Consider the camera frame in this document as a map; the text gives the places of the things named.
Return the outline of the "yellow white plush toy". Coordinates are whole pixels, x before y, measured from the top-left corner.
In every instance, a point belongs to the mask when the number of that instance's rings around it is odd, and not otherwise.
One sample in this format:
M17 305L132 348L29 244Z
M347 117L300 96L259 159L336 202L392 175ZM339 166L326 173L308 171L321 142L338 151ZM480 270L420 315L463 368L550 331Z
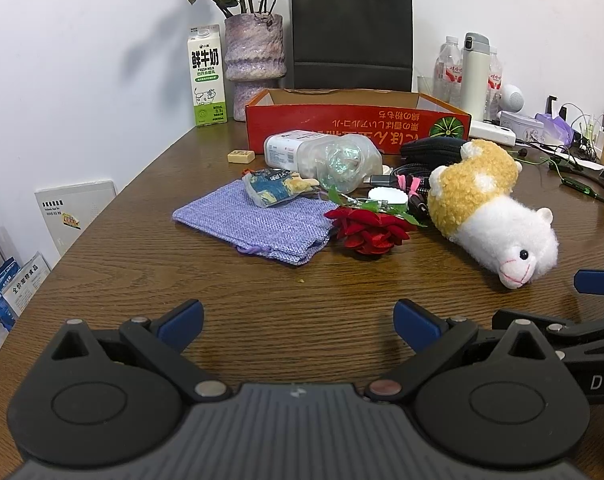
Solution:
M559 255L553 212L512 198L521 162L477 139L461 145L460 157L430 174L428 210L436 229L509 289L547 274Z

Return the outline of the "red artificial rose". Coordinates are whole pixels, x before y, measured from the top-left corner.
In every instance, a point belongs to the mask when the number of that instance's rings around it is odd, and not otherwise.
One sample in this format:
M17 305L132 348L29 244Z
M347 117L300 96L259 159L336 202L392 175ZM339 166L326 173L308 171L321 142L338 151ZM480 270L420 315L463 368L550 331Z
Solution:
M409 240L410 233L423 228L406 205L384 200L360 200L335 188L326 192L335 208L325 213L334 237L350 252L366 257L387 254Z

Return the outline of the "navy blue glasses case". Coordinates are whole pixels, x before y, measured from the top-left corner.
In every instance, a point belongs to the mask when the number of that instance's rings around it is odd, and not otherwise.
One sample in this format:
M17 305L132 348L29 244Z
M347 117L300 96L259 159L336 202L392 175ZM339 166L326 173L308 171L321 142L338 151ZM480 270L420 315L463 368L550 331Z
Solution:
M461 160L461 148L466 140L452 136L429 136L411 141L399 150L405 164L418 164L435 168L457 164Z

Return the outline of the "white round cap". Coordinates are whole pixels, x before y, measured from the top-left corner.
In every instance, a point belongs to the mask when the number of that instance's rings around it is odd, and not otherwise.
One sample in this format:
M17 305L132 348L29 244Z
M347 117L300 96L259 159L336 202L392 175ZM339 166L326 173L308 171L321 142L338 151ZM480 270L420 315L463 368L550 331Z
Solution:
M368 191L368 200L387 203L387 205L391 206L406 206L408 204L408 195L400 188L378 186L377 188L370 188Z

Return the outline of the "purple woven cloth pouch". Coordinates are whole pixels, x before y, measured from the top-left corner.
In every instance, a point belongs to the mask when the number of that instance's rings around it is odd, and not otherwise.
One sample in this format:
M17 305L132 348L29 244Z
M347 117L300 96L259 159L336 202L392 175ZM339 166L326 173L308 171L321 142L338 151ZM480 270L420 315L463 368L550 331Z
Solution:
M332 223L326 213L335 208L306 197L262 208L236 180L176 209L172 219L224 240L241 254L303 266L328 244Z

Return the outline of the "blue snack packet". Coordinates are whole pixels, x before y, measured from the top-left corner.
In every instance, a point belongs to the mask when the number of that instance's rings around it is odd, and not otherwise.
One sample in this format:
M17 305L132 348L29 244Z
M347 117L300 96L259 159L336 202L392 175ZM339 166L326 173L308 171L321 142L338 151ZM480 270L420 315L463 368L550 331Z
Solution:
M298 172L276 168L247 170L241 181L247 196L262 208L283 204L319 189L316 179L303 178Z

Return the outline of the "iridescent plastic bag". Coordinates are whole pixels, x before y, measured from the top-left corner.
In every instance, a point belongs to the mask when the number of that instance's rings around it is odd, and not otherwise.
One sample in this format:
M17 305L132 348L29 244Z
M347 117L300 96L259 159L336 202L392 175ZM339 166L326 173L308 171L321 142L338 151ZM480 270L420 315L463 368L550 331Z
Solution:
M326 191L349 194L367 177L382 174L383 162L375 144L361 134L324 136L303 145L297 153L299 173L312 178Z

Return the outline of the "beige eraser block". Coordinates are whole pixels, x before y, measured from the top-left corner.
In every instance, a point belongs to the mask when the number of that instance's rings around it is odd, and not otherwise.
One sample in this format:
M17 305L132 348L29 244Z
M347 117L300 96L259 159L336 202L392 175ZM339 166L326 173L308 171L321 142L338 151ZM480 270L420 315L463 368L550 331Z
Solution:
M227 155L229 164L247 165L254 159L255 153L252 150L233 150Z

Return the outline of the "clear plastic wipes pack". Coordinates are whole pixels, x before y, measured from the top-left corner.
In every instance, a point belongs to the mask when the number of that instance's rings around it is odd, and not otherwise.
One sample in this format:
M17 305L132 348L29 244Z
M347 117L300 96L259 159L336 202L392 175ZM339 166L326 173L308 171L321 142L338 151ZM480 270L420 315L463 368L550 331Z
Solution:
M306 130L291 130L272 134L264 141L267 166L300 171L300 163L316 145L328 142L329 134Z

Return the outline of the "purple tissue pack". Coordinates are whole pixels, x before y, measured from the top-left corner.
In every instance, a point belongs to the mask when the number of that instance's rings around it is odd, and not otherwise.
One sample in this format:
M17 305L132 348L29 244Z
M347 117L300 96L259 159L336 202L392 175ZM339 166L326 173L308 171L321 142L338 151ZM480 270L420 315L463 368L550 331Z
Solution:
M535 119L541 123L534 136L537 142L549 146L564 146L564 148L572 145L573 129L561 116L553 117L551 114L538 113Z

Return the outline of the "white floral tin box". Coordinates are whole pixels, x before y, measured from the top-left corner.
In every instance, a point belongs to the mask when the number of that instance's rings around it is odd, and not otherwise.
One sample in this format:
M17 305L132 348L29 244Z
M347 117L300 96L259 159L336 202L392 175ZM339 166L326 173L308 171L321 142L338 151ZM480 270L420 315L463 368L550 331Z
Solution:
M515 139L522 142L537 141L544 133L544 124L539 120L518 113L502 110L499 113L500 125L515 134Z

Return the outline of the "white power bank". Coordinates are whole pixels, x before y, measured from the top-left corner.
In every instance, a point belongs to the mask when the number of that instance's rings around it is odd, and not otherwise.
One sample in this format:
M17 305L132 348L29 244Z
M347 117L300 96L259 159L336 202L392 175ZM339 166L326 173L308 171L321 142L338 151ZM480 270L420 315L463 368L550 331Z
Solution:
M470 122L469 138L492 141L509 148L515 146L516 141L515 133L510 128L474 119Z

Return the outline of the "white round speaker robot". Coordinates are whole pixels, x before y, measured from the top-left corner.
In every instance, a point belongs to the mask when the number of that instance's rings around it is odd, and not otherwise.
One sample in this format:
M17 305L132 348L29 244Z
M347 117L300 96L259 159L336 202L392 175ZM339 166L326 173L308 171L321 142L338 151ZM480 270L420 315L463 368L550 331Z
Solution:
M500 110L510 113L518 113L524 107L524 96L520 88L515 84L504 84L499 91Z

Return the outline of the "left clear water bottle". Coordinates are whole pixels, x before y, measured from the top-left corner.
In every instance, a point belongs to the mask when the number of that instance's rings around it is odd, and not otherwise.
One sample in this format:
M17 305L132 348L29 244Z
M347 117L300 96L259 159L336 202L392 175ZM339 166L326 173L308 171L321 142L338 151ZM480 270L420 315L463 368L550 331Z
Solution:
M459 39L447 36L433 70L433 96L451 105L460 104L462 54Z

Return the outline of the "purple ceramic vase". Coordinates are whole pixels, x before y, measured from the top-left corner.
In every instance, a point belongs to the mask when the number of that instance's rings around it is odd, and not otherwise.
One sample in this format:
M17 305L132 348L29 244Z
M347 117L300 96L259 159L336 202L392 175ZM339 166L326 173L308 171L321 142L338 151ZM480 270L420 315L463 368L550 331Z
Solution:
M287 73L282 16L241 13L225 21L225 75L233 83L232 115L245 121L245 107L259 92L277 88Z

